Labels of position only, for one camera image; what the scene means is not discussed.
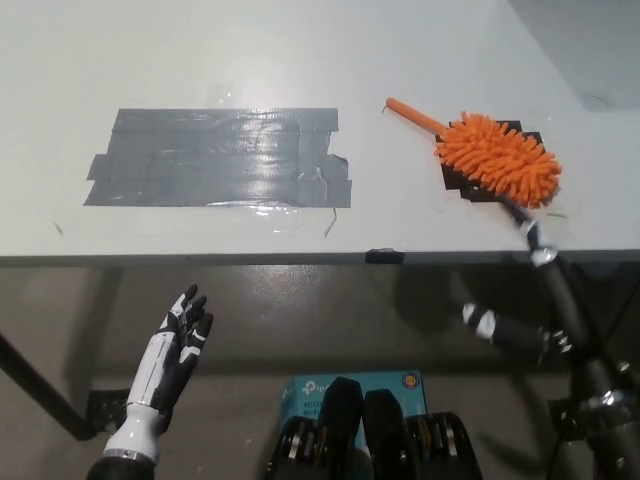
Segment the gray duct tape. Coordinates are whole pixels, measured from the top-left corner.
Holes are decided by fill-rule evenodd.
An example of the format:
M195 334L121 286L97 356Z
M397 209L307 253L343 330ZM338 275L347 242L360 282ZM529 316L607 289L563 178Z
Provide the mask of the gray duct tape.
M114 132L336 132L335 108L134 110L118 112Z
M351 181L321 178L296 181L96 181L85 205L193 207L211 205L283 205L344 207Z
M121 110L85 205L349 207L335 109Z

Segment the table top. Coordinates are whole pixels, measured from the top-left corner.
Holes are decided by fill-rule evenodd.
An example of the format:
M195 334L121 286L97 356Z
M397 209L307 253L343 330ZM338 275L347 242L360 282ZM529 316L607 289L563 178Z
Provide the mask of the table top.
M0 264L524 252L498 205L445 189L433 137L382 114L389 96L540 132L564 168L535 213L546 236L582 260L638 258L639 23L627 0L3 2ZM83 206L119 109L271 107L338 109L350 208Z

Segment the blue box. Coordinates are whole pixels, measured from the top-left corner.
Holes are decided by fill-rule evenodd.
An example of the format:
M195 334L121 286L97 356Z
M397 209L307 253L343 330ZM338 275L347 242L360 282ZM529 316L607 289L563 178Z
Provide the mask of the blue box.
M416 370L297 375L293 377L293 380L282 394L281 427L289 418L294 416L317 419L322 407L325 390L339 376L360 382L363 395L366 395L370 390L390 390L398 400L398 403L400 403L405 417L427 413L427 405L422 389L422 375ZM362 421L360 421L360 429L355 440L355 448L370 458Z

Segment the robotic hand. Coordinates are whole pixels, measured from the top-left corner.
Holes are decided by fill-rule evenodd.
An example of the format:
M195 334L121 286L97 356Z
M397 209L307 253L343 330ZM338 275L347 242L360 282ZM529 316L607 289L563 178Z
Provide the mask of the robotic hand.
M173 407L213 324L213 315L204 310L207 298L192 301L197 292L197 285L192 285L180 295L151 337L129 393L127 419L107 442L87 480L154 478L157 439L169 427Z

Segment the black tape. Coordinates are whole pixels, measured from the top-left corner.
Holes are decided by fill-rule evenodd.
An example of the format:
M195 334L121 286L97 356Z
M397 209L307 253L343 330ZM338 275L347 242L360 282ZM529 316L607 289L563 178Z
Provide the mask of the black tape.
M364 263L402 265L404 263L404 252L397 252L393 248L374 248L365 253Z

